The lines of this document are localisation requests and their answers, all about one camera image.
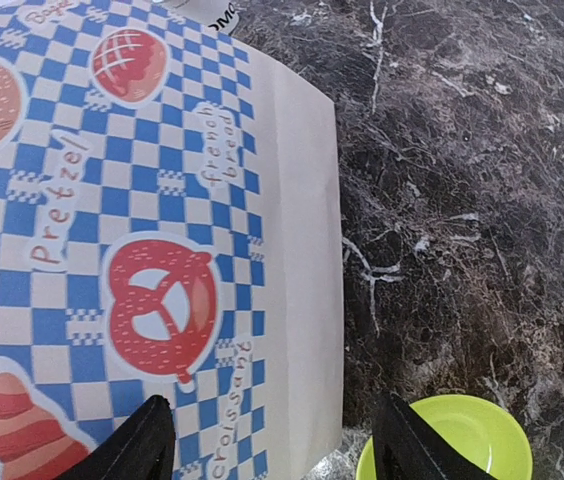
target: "croissant illustration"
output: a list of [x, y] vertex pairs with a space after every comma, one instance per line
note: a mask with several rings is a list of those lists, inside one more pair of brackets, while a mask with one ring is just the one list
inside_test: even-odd
[[89, 455], [58, 419], [36, 405], [25, 384], [0, 373], [0, 462], [3, 480], [50, 480]]

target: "paper bag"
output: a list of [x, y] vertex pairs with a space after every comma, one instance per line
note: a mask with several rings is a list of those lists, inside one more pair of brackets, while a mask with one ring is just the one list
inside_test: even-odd
[[0, 8], [0, 479], [153, 394], [174, 477], [294, 479], [340, 438], [332, 103], [141, 0]]

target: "pretzel illustration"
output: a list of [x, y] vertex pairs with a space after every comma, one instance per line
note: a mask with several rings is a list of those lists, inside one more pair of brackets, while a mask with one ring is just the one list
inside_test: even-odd
[[[207, 252], [194, 252], [160, 239], [132, 241], [114, 253], [108, 266], [114, 298], [108, 328], [111, 343], [125, 362], [151, 375], [176, 375], [181, 384], [191, 383], [189, 369], [215, 341], [217, 330], [218, 301], [211, 261]], [[155, 289], [133, 284], [136, 273], [152, 269], [166, 272]], [[164, 305], [169, 290], [177, 283], [189, 303], [189, 318], [182, 331]], [[152, 312], [160, 316], [168, 339], [147, 338], [134, 328], [134, 317]]]

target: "dark marble surface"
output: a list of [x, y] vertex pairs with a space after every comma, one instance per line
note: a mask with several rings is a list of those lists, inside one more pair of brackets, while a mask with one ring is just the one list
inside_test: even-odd
[[337, 108], [344, 423], [362, 430], [311, 478], [353, 478], [388, 387], [497, 402], [535, 478], [564, 480], [564, 0], [241, 7], [236, 36]]

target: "white label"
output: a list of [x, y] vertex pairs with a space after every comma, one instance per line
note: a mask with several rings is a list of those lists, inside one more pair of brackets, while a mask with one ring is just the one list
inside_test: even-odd
[[66, 11], [79, 3], [78, 0], [55, 0], [36, 7], [24, 7], [18, 11], [18, 20], [32, 30], [43, 30], [51, 22], [61, 21]]
[[227, 0], [153, 0], [153, 3], [226, 34], [231, 33], [240, 20], [235, 5]]
[[197, 172], [201, 185], [209, 189], [237, 182], [241, 173], [238, 147], [241, 130], [233, 114], [208, 102], [198, 103], [193, 113], [202, 122], [204, 164]]
[[27, 244], [26, 255], [37, 270], [64, 272], [67, 262], [63, 250], [75, 220], [75, 204], [91, 145], [64, 130], [52, 130], [51, 136], [62, 143], [63, 148], [53, 177], [40, 183], [47, 202], [40, 207], [35, 236]]
[[230, 446], [234, 443], [244, 389], [251, 386], [253, 340], [250, 335], [242, 334], [235, 337], [233, 344], [236, 350], [231, 387], [227, 397], [228, 403], [218, 425], [218, 441], [213, 457], [207, 464], [206, 477], [213, 480], [225, 480], [231, 472], [231, 465], [237, 463], [237, 459], [229, 458], [229, 451], [232, 450]]

